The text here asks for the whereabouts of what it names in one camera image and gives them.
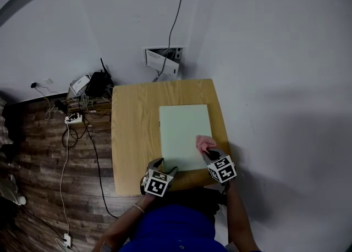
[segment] wooden floor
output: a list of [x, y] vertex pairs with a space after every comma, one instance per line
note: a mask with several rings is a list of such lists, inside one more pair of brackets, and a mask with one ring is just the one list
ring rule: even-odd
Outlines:
[[[16, 176], [18, 187], [27, 198], [25, 207], [63, 236], [67, 223], [60, 197], [60, 178], [66, 149], [62, 146], [61, 137], [66, 125], [64, 115], [58, 111], [52, 112], [50, 120], [44, 120], [47, 108], [47, 101], [5, 108], [7, 120], [16, 125], [9, 131], [10, 134], [16, 131], [18, 147], [14, 163], [17, 166], [11, 168], [1, 162], [0, 170], [2, 176], [7, 173]], [[115, 193], [110, 126], [90, 127], [89, 130], [98, 152], [107, 206], [112, 214], [120, 216], [138, 198], [117, 196]], [[78, 129], [78, 132], [81, 134], [83, 129]], [[91, 251], [114, 218], [108, 215], [103, 203], [96, 155], [88, 134], [69, 150], [62, 191], [73, 249]], [[62, 251], [55, 242], [55, 232], [21, 206], [16, 206], [16, 209], [15, 227], [8, 226], [0, 231], [0, 242], [5, 251]]]

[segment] person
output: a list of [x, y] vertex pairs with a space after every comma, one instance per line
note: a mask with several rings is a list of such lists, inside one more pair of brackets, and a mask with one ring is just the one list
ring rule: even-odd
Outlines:
[[[217, 193], [204, 188], [167, 192], [164, 197], [147, 193], [110, 226], [93, 252], [229, 251], [214, 240]], [[225, 199], [229, 243], [240, 252], [259, 251], [235, 179], [228, 183]]]

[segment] white board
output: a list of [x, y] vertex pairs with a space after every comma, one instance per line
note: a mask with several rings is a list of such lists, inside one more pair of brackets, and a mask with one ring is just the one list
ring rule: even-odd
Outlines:
[[207, 105], [160, 106], [161, 153], [164, 171], [203, 169], [207, 164], [196, 148], [196, 136], [211, 136]]

